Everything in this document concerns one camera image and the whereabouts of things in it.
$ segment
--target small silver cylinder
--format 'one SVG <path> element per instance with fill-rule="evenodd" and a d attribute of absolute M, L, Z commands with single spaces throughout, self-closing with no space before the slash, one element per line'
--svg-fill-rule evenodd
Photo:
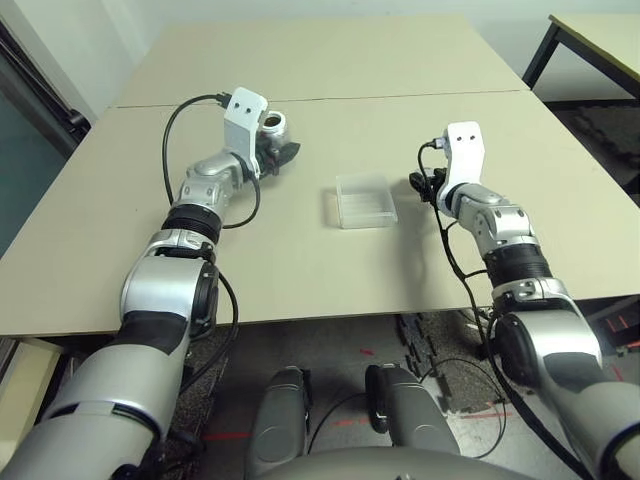
<path fill-rule="evenodd" d="M 290 142 L 289 125 L 284 114 L 275 110 L 267 112 L 260 134 L 269 139 L 271 150 L 269 153 L 277 157 L 280 149 Z"/>

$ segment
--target beige table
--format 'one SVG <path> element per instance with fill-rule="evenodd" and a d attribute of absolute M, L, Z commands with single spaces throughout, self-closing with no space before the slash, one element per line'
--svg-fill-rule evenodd
<path fill-rule="evenodd" d="M 453 121 L 477 120 L 484 183 L 528 211 L 550 262 L 576 298 L 640 292 L 640 214 L 582 146 L 530 92 L 274 102 L 302 149 L 263 184 L 262 208 L 225 231 L 219 266 L 242 322 L 413 312 L 468 306 L 443 255 L 434 217 L 407 182 L 416 150 Z M 0 334 L 105 332 L 118 328 L 120 288 L 168 210 L 160 140 L 170 107 L 111 109 L 80 145 L 0 261 Z M 174 188 L 188 164 L 216 152 L 223 110 L 201 105 L 172 133 Z M 429 151 L 426 163 L 444 164 Z M 380 172 L 399 223 L 337 226 L 335 176 Z M 250 211 L 250 187 L 227 221 Z M 481 268 L 471 236 L 452 247 Z M 480 304 L 490 285 L 472 283 Z M 221 295 L 219 320 L 230 319 Z"/>
<path fill-rule="evenodd" d="M 640 14 L 551 15 L 551 26 L 522 79 L 531 88 L 559 43 L 640 98 Z"/>
<path fill-rule="evenodd" d="M 461 15 L 260 20 L 166 30 L 116 105 L 237 85 L 271 101 L 528 90 Z"/>

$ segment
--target robotic arm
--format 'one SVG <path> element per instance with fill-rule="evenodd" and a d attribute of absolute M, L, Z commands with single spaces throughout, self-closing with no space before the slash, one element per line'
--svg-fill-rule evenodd
<path fill-rule="evenodd" d="M 478 124 L 451 124 L 431 146 L 448 159 L 428 179 L 437 206 L 473 235 L 493 285 L 504 372 L 537 391 L 593 476 L 640 478 L 640 387 L 607 381 L 598 341 L 551 274 L 527 214 L 480 184 Z"/>
<path fill-rule="evenodd" d="M 229 200 L 246 181 L 277 174 L 299 148 L 288 141 L 285 117 L 267 113 L 266 100 L 244 88 L 231 97 L 224 123 L 225 148 L 189 167 L 161 230 L 129 273 L 115 339 L 64 386 L 2 479 L 161 473 L 190 334 L 215 323 L 215 248 Z"/>

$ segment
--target red laser line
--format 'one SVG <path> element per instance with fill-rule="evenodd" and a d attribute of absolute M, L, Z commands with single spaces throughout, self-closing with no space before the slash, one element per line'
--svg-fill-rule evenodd
<path fill-rule="evenodd" d="M 622 378 L 622 373 L 620 372 L 620 369 L 618 367 L 616 367 L 615 365 L 611 365 L 611 370 L 613 370 L 613 373 L 616 374 L 616 378 L 619 382 L 624 382 L 624 378 Z"/>
<path fill-rule="evenodd" d="M 333 422 L 331 425 L 334 427 L 348 427 L 353 425 L 355 422 L 353 420 L 339 420 L 337 422 Z"/>

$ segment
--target wire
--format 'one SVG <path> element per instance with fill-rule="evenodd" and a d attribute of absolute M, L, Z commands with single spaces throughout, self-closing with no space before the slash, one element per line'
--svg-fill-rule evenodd
<path fill-rule="evenodd" d="M 169 205 L 173 205 L 173 201 L 174 201 L 173 190 L 171 189 L 171 180 L 169 178 L 169 158 L 168 158 L 169 157 L 168 155 L 169 134 L 171 133 L 171 129 L 173 128 L 173 124 L 175 123 L 176 118 L 178 118 L 178 115 L 180 115 L 180 113 L 185 108 L 187 108 L 190 105 L 193 105 L 194 103 L 198 103 L 203 100 L 215 100 L 220 104 L 220 106 L 226 108 L 227 105 L 229 104 L 230 99 L 231 99 L 231 95 L 229 95 L 228 93 L 206 94 L 206 95 L 200 95 L 198 97 L 193 97 L 181 103 L 173 111 L 173 113 L 171 114 L 171 117 L 169 117 L 169 121 L 167 122 L 167 125 L 164 128 L 164 135 L 162 136 L 162 178 L 164 181 L 164 189 L 167 192 L 167 199 L 169 200 Z M 255 206 L 253 207 L 253 211 L 251 212 L 251 215 L 249 215 L 242 222 L 234 223 L 232 225 L 225 225 L 222 228 L 232 229 L 232 228 L 242 227 L 247 223 L 249 223 L 251 220 L 253 220 L 258 214 L 258 210 L 260 208 L 260 184 L 258 183 L 258 179 L 253 174 L 249 175 L 249 180 L 253 184 L 253 189 L 256 194 Z"/>
<path fill-rule="evenodd" d="M 163 469 L 163 474 L 173 472 L 186 467 L 189 463 L 197 460 L 206 450 L 206 444 L 196 435 L 181 430 L 169 429 L 168 438 L 177 442 L 184 443 L 190 447 L 190 451 L 180 459 L 166 460 L 167 464 Z"/>
<path fill-rule="evenodd" d="M 260 184 L 258 183 L 258 179 L 255 177 L 255 175 L 251 175 L 249 177 L 249 180 L 251 180 L 251 183 L 253 184 L 253 190 L 256 192 L 256 202 L 253 207 L 253 211 L 251 212 L 251 215 L 249 215 L 245 220 L 241 222 L 232 223 L 231 225 L 225 225 L 222 228 L 230 230 L 232 228 L 242 227 L 247 223 L 249 223 L 251 220 L 253 220 L 258 214 L 258 210 L 260 209 Z"/>
<path fill-rule="evenodd" d="M 433 363 L 431 368 L 427 371 L 427 373 L 425 373 L 422 376 L 422 378 L 420 378 L 420 383 L 423 383 L 426 380 L 426 378 L 429 375 L 431 375 L 440 365 L 443 365 L 445 363 L 450 363 L 450 362 L 460 362 L 467 365 L 471 365 L 474 368 L 477 368 L 487 378 L 487 380 L 491 384 L 491 387 L 493 388 L 493 391 L 495 392 L 497 397 L 496 402 L 499 402 L 502 404 L 502 418 L 504 420 L 502 420 L 498 415 L 498 436 L 496 437 L 495 442 L 493 442 L 493 445 L 491 445 L 491 448 L 489 448 L 489 450 L 472 458 L 481 459 L 481 458 L 487 457 L 496 448 L 498 448 L 498 445 L 500 445 L 500 442 L 502 441 L 502 437 L 504 437 L 504 432 L 507 430 L 507 405 L 506 405 L 504 396 L 502 395 L 502 392 L 500 391 L 500 387 L 498 386 L 498 384 L 495 382 L 495 380 L 491 377 L 491 375 L 489 375 L 489 373 L 484 368 L 482 368 L 477 363 L 473 363 L 469 360 L 466 360 L 464 358 L 458 358 L 458 357 L 446 358 L 444 360 L 440 360 L 438 362 Z"/>
<path fill-rule="evenodd" d="M 327 419 L 331 416 L 331 414 L 335 412 L 338 408 L 340 408 L 342 405 L 353 400 L 354 398 L 366 397 L 366 396 L 367 396 L 366 393 L 356 393 L 354 395 L 348 396 L 347 398 L 343 398 L 338 403 L 336 403 L 333 407 L 331 407 L 329 411 L 324 414 L 324 417 L 322 417 L 322 420 L 320 420 L 320 423 L 318 424 L 315 431 L 313 432 L 313 436 L 311 437 L 311 441 L 309 442 L 309 448 L 307 449 L 307 455 L 311 453 L 311 449 L 313 448 L 313 444 L 315 443 L 316 438 L 318 437 L 318 433 L 320 433 L 320 429 L 322 428 L 324 423 L 327 421 Z"/>
<path fill-rule="evenodd" d="M 467 320 L 468 322 L 474 322 L 474 327 L 475 327 L 475 320 L 473 318 L 471 318 L 469 315 L 467 315 L 466 313 L 464 313 L 464 311 L 462 310 L 458 310 L 458 313 L 465 318 L 465 320 Z"/>
<path fill-rule="evenodd" d="M 185 108 L 189 105 L 193 105 L 194 103 L 201 102 L 203 100 L 216 100 L 220 102 L 219 94 L 206 94 L 200 95 L 198 97 L 190 98 L 189 100 L 181 103 L 178 108 L 176 108 L 171 116 L 169 117 L 169 121 L 167 122 L 167 126 L 164 127 L 164 135 L 162 136 L 162 176 L 164 178 L 164 188 L 167 191 L 167 198 L 169 199 L 169 205 L 173 205 L 173 191 L 171 190 L 171 181 L 169 180 L 169 165 L 168 165 L 168 150 L 169 150 L 169 134 L 171 133 L 171 128 L 173 127 L 173 123 L 180 115 Z"/>
<path fill-rule="evenodd" d="M 569 452 L 566 448 L 564 448 L 564 446 L 551 434 L 551 432 L 549 432 L 549 430 L 547 430 L 547 428 L 540 421 L 540 419 L 535 415 L 535 413 L 533 413 L 533 411 L 529 408 L 529 406 L 523 400 L 520 394 L 516 392 L 511 387 L 511 385 L 509 385 L 506 378 L 502 374 L 502 371 L 498 368 L 498 365 L 496 364 L 495 358 L 491 351 L 491 345 L 489 343 L 489 337 L 488 337 L 488 334 L 491 332 L 491 329 L 493 327 L 493 323 L 495 322 L 495 318 L 492 318 L 489 321 L 487 334 L 485 334 L 484 329 L 482 328 L 482 322 L 480 321 L 480 313 L 476 305 L 476 299 L 473 296 L 473 292 L 471 291 L 469 284 L 467 283 L 467 280 L 466 280 L 467 277 L 465 276 L 465 273 L 458 266 L 458 263 L 456 262 L 453 252 L 451 251 L 451 247 L 449 245 L 448 230 L 442 228 L 442 220 L 440 219 L 440 212 L 436 202 L 436 197 L 433 194 L 431 184 L 429 183 L 429 179 L 427 177 L 427 173 L 422 164 L 422 152 L 427 147 L 434 148 L 435 143 L 432 141 L 432 142 L 427 142 L 420 146 L 420 149 L 418 150 L 418 165 L 420 166 L 420 171 L 424 178 L 425 188 L 427 189 L 429 202 L 431 203 L 434 209 L 436 220 L 438 221 L 438 227 L 440 228 L 440 238 L 442 240 L 442 246 L 444 248 L 445 254 L 447 255 L 447 260 L 449 261 L 449 264 L 451 265 L 451 268 L 453 269 L 454 274 L 456 275 L 456 277 L 458 277 L 464 289 L 466 290 L 467 295 L 469 296 L 469 301 L 471 303 L 471 310 L 473 312 L 473 317 L 474 317 L 476 326 L 478 327 L 480 340 L 485 347 L 487 357 L 489 359 L 489 363 L 491 364 L 491 368 L 493 369 L 493 372 L 496 378 L 498 379 L 498 383 L 500 383 L 500 385 L 502 386 L 504 392 L 506 393 L 507 397 L 515 407 L 518 414 L 522 417 L 522 419 L 525 421 L 527 426 L 531 430 L 533 430 L 533 432 L 540 438 L 540 440 L 556 456 L 558 456 L 558 458 L 560 458 L 560 460 L 562 460 L 565 463 L 565 465 L 567 465 L 571 470 L 573 470 L 580 478 L 583 478 L 585 480 L 593 480 L 593 477 L 591 476 L 589 471 L 586 469 L 586 467 L 574 455 L 572 455 L 571 452 Z"/>
<path fill-rule="evenodd" d="M 482 275 L 483 273 L 487 273 L 486 269 L 482 269 L 482 270 L 476 270 L 475 272 L 471 272 L 471 273 L 467 273 L 464 278 L 471 278 L 471 277 L 475 277 L 476 275 Z"/>
<path fill-rule="evenodd" d="M 447 228 L 445 228 L 445 232 L 448 232 L 449 230 L 451 230 L 451 227 L 455 227 L 458 224 L 458 221 L 456 220 L 455 222 L 451 222 L 449 225 L 447 225 Z"/>
<path fill-rule="evenodd" d="M 209 357 L 209 360 L 200 367 L 200 369 L 196 370 L 180 387 L 180 395 L 186 392 L 191 386 L 196 383 L 200 378 L 213 366 L 216 364 L 218 360 L 220 360 L 223 355 L 225 355 L 231 344 L 236 339 L 238 335 L 238 319 L 239 319 L 239 311 L 238 311 L 238 299 L 236 298 L 236 294 L 233 292 L 229 281 L 222 275 L 222 272 L 219 273 L 220 282 L 224 285 L 225 290 L 229 294 L 229 298 L 231 299 L 231 307 L 233 309 L 233 319 L 231 321 L 231 328 L 229 329 L 229 333 L 222 342 L 222 345 L 218 347 L 218 349 Z"/>

